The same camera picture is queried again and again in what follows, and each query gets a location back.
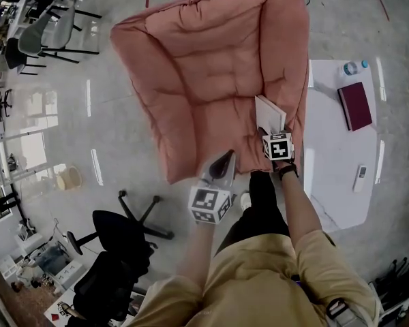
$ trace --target khaki shirt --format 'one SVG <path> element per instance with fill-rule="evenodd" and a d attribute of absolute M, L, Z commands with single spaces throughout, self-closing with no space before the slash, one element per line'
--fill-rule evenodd
<path fill-rule="evenodd" d="M 324 232 L 305 235 L 295 250 L 287 236 L 266 234 L 217 254 L 204 292 L 181 276 L 152 285 L 129 326 L 326 326 L 325 310 L 335 298 L 378 321 L 372 291 Z"/>

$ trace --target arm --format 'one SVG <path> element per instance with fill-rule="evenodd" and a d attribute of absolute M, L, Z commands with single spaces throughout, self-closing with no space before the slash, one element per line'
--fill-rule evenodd
<path fill-rule="evenodd" d="M 278 163 L 279 168 L 287 165 Z M 301 281 L 323 306 L 327 307 L 335 298 L 343 298 L 366 311 L 369 320 L 376 325 L 379 308 L 370 288 L 345 263 L 338 249 L 322 231 L 316 211 L 296 174 L 285 173 L 282 186 Z"/>
<path fill-rule="evenodd" d="M 285 166 L 288 166 L 288 163 L 278 163 L 279 168 Z M 295 247 L 298 241 L 306 234 L 314 230 L 321 230 L 321 223 L 294 172 L 284 174 L 282 187 L 284 190 L 289 233 L 291 235 L 292 246 Z"/>
<path fill-rule="evenodd" d="M 197 224 L 195 232 L 188 240 L 185 257 L 177 269 L 178 275 L 187 277 L 201 289 L 205 287 L 209 272 L 214 232 L 214 224 Z"/>
<path fill-rule="evenodd" d="M 179 327 L 197 313 L 211 263 L 214 231 L 213 224 L 197 224 L 177 275 L 150 287 L 130 326 Z"/>

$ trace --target small round container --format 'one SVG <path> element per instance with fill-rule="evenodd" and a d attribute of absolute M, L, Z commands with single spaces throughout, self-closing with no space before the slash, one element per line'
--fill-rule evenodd
<path fill-rule="evenodd" d="M 56 182 L 60 190 L 70 190 L 82 185 L 82 176 L 76 167 L 70 166 L 57 175 Z"/>

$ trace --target book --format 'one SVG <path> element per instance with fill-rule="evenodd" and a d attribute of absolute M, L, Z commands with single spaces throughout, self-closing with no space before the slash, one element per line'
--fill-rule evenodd
<path fill-rule="evenodd" d="M 254 98 L 256 105 L 256 127 L 263 128 L 268 135 L 278 134 L 285 128 L 286 113 L 263 95 Z"/>
<path fill-rule="evenodd" d="M 349 131 L 356 131 L 373 122 L 362 82 L 343 87 L 338 94 Z"/>

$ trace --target remote control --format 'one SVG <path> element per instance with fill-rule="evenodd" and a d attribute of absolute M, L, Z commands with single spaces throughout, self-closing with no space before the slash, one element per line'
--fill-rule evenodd
<path fill-rule="evenodd" d="M 362 191 L 366 172 L 367 172 L 367 166 L 360 165 L 358 167 L 357 174 L 356 174 L 356 180 L 354 181 L 354 185 L 353 185 L 353 192 L 358 193 Z"/>

